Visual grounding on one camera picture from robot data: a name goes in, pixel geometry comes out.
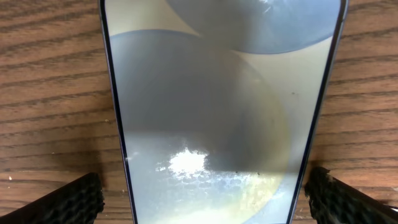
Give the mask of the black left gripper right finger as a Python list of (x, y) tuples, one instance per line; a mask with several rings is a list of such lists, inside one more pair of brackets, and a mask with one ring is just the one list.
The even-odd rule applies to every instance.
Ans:
[(397, 224), (391, 207), (334, 178), (324, 167), (312, 168), (304, 186), (317, 224)]

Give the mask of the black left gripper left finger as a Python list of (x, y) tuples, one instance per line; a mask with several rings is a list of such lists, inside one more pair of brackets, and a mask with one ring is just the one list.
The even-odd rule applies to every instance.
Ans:
[(104, 209), (101, 179), (91, 172), (1, 217), (1, 224), (93, 224)]

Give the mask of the blue Galaxy smartphone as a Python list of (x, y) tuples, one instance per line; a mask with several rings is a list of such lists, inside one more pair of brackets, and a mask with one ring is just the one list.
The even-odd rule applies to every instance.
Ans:
[(104, 0), (133, 220), (290, 223), (345, 0)]

